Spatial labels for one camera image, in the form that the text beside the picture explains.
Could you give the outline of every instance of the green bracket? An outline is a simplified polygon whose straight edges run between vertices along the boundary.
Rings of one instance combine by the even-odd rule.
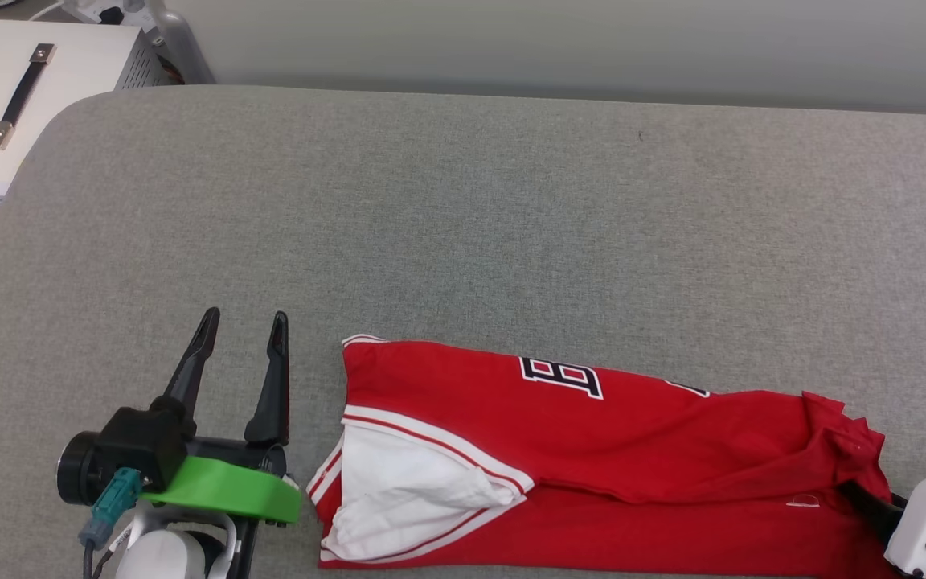
[[[286,524],[298,521],[302,501],[297,487],[270,473],[201,457],[185,458],[166,491],[141,498]]]

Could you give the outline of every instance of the white trim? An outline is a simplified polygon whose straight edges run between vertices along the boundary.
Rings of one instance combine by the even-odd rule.
[[[324,498],[328,488],[331,488],[331,484],[334,484],[334,480],[337,479],[339,474],[342,473],[342,457],[338,457],[338,460],[331,465],[330,470],[324,473],[323,481],[320,483],[319,487],[316,487],[313,490],[313,494],[309,495],[309,498],[313,500],[313,505],[320,503],[320,499]]]
[[[515,506],[519,505],[520,503],[526,500],[527,500],[527,497],[524,497],[524,495],[520,495],[514,502],[508,503],[508,505],[504,507],[495,507],[493,509],[485,510],[485,512],[482,512],[478,516],[473,517],[473,519],[466,521],[465,524],[460,525],[460,527],[456,528],[456,530],[449,532],[448,535],[442,536],[440,539],[431,541],[430,543],[426,543],[424,545],[421,545],[420,547],[416,547],[415,549],[411,551],[398,554],[398,556],[371,558],[371,560],[366,560],[366,561],[348,561],[348,560],[341,560],[341,558],[338,558],[338,556],[335,556],[335,554],[331,552],[330,550],[320,549],[320,561],[348,561],[348,563],[358,563],[358,564],[363,564],[363,565],[378,565],[382,563],[397,563],[397,561],[406,561],[406,560],[411,560],[411,558],[416,558],[419,556],[426,556],[427,553],[430,553],[431,551],[435,549],[441,549],[441,547],[444,547],[445,545],[455,543],[456,541],[459,541],[459,539],[464,538],[464,536],[471,534],[471,532],[474,532],[478,530],[479,528],[484,527],[484,525],[488,523],[492,523],[493,520],[496,520],[500,516],[503,516],[503,514],[506,511],[510,510],[511,508],[514,508]]]
[[[674,388],[680,388],[680,389],[682,389],[684,392],[691,392],[691,393],[694,393],[694,395],[698,396],[699,398],[709,398],[709,396],[710,396],[710,392],[709,392],[709,391],[704,391],[704,389],[692,388],[691,386],[685,386],[684,384],[677,384],[677,382],[671,382],[671,381],[666,380],[666,379],[663,379],[663,378],[661,378],[661,379],[662,379],[662,381],[666,382],[667,384],[674,386]]]
[[[785,506],[788,507],[808,507],[811,509],[820,508],[820,499],[813,497],[813,495],[795,495],[791,501],[785,503]]]
[[[389,425],[399,426],[407,432],[402,432],[401,429],[392,428],[392,426],[376,425],[374,422],[353,421],[352,417],[370,418],[372,421],[386,422],[386,424]],[[420,437],[429,437],[429,439],[437,440],[441,444],[428,442],[423,439],[415,439],[414,437],[410,438],[418,444],[431,448],[431,450],[438,450],[442,454],[455,458],[457,461],[463,462],[464,464],[469,465],[470,461],[476,462],[483,470],[488,470],[488,474],[498,475],[496,478],[505,477],[514,480],[522,488],[521,492],[527,492],[534,486],[534,480],[532,480],[524,470],[515,469],[513,466],[499,461],[499,459],[493,458],[492,455],[487,454],[484,450],[480,450],[474,446],[474,444],[463,439],[463,437],[453,435],[453,433],[447,431],[447,429],[440,429],[438,426],[428,425],[427,422],[417,421],[415,418],[405,417],[402,414],[389,412],[387,410],[346,404],[345,416],[342,418],[342,424],[359,426],[359,428],[363,429],[373,429],[374,431],[389,433],[397,437],[408,437],[409,433],[414,433]],[[454,457],[453,452],[459,454],[459,457]]]
[[[348,346],[350,344],[384,344],[388,340],[379,338],[376,336],[371,336],[370,334],[356,334],[355,336],[349,336],[342,340],[342,347]]]
[[[323,484],[326,484],[326,487],[324,487],[324,491],[327,491],[327,487],[330,487],[331,481],[334,480],[335,478],[334,476],[335,474],[337,474],[335,472],[332,472],[330,475],[327,475],[328,470],[334,470],[335,467],[338,468],[338,472],[341,472],[342,470],[342,458],[339,457],[339,454],[342,452],[342,444],[345,444],[344,429],[342,430],[342,436],[338,437],[338,444],[334,445],[334,450],[331,450],[330,454],[327,455],[327,458],[324,458],[324,462],[321,462],[320,468],[317,469],[317,473],[313,475],[312,479],[309,480],[309,484],[305,485],[306,492],[309,492],[309,490],[313,488],[313,485],[316,485],[318,483],[318,481],[320,480],[320,477],[324,477],[324,476],[326,476],[326,479],[324,480],[324,483],[323,483]],[[335,457],[338,457],[338,462],[337,464],[332,466],[331,462],[334,461]],[[309,494],[309,497],[313,499],[314,503],[316,503],[317,501],[319,501],[320,497],[323,497],[323,492],[320,492],[320,495],[317,498],[313,498],[313,494]]]

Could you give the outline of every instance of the red jersey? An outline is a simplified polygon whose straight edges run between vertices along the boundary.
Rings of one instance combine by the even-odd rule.
[[[896,577],[835,490],[882,435],[820,396],[428,342],[345,341],[345,435],[306,487],[321,565]]]

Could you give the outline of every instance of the jersey number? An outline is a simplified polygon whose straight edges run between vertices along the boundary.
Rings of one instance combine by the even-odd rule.
[[[547,362],[544,359],[521,358],[521,370],[525,380],[548,382],[567,388],[581,389],[591,398],[602,400],[599,376],[595,370],[573,363]]]

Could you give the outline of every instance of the white stripe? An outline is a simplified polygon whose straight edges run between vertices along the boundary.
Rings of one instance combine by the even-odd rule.
[[[334,480],[337,479],[338,475],[342,473],[342,457],[338,457],[338,460],[334,462],[331,466],[331,470],[327,471],[327,474],[324,476],[323,482],[320,483],[320,486],[313,491],[312,495],[309,495],[309,498],[313,500],[313,505],[320,502],[320,499],[324,498],[325,492],[328,488],[331,488],[331,484],[334,483]]]
[[[484,450],[480,450],[474,446],[474,444],[467,442],[463,437],[453,435],[453,433],[447,431],[447,429],[440,429],[438,426],[428,425],[427,422],[417,421],[415,418],[404,417],[404,415],[395,412],[363,406],[353,406],[352,404],[346,404],[345,414],[346,417],[342,418],[343,425],[351,424],[353,426],[360,426],[360,428],[364,429],[378,429],[381,432],[390,433],[397,437],[406,437],[407,434],[399,431],[399,429],[381,428],[381,425],[375,425],[372,424],[372,422],[353,421],[349,415],[353,415],[353,417],[370,418],[374,419],[374,421],[388,422],[390,425],[401,426],[402,429],[406,429],[409,432],[418,433],[418,435],[430,437],[430,439],[445,443],[445,446],[459,452],[459,454],[464,455],[464,457],[470,458],[471,461],[477,462],[477,465],[481,466],[482,469],[489,470],[490,474],[508,477],[517,481],[517,483],[524,488],[525,492],[529,491],[531,487],[534,486],[534,480],[532,480],[524,470],[512,468],[512,466],[493,458],[492,455],[487,454]],[[438,450],[442,454],[447,454],[445,448],[440,445],[429,443],[424,440],[414,440],[424,444],[428,448]]]
[[[327,455],[327,458],[324,458],[324,462],[321,462],[320,468],[317,469],[317,473],[313,475],[312,479],[309,480],[309,484],[305,485],[305,491],[309,492],[313,485],[320,480],[320,476],[324,474],[324,470],[327,470],[327,466],[331,464],[331,461],[334,460],[335,455],[338,454],[338,451],[342,450],[342,444],[345,444],[345,430],[342,430],[342,436],[338,437],[338,444],[334,445],[334,450],[331,450],[331,454]]]
[[[459,541],[459,539],[462,539],[464,538],[464,536],[471,534],[471,532],[474,532],[478,530],[479,528],[484,527],[484,525],[491,523],[491,521],[496,520],[500,516],[503,516],[503,514],[506,511],[510,510],[511,508],[514,508],[515,506],[519,505],[520,503],[526,500],[527,500],[527,497],[524,497],[524,495],[520,495],[514,502],[508,503],[508,505],[504,507],[495,507],[494,509],[488,509],[485,512],[482,512],[481,514],[479,514],[478,516],[473,517],[473,519],[468,520],[466,524],[463,524],[462,527],[457,528],[456,531],[452,531],[448,535],[442,536],[442,538],[438,539],[437,541],[431,541],[430,543],[427,543],[426,545],[419,547],[415,550],[402,553],[400,554],[400,556],[372,558],[372,560],[367,560],[367,561],[350,561],[350,563],[358,563],[358,564],[364,564],[364,565],[377,565],[377,564],[382,564],[382,563],[396,563],[397,561],[406,561],[406,560],[411,560],[411,558],[416,558],[419,556],[426,556],[427,553],[430,553],[431,551],[435,549],[441,549],[441,547],[444,547],[445,545],[449,545],[451,543],[455,543],[456,541]],[[342,560],[339,560],[338,556],[335,556],[335,554],[332,553],[331,551],[328,551],[327,549],[321,549],[320,550],[320,561],[342,561]]]
[[[367,344],[383,344],[388,340],[371,336],[370,334],[356,334],[355,336],[349,336],[342,340],[343,346],[348,346],[349,344],[356,344],[357,342],[365,342]]]
[[[709,398],[710,396],[709,391],[699,391],[697,388],[688,388],[688,386],[685,386],[684,384],[677,384],[677,382],[671,382],[669,380],[664,380],[664,382],[674,386],[674,388],[680,388],[685,392],[694,393],[694,395],[698,396],[699,398]]]

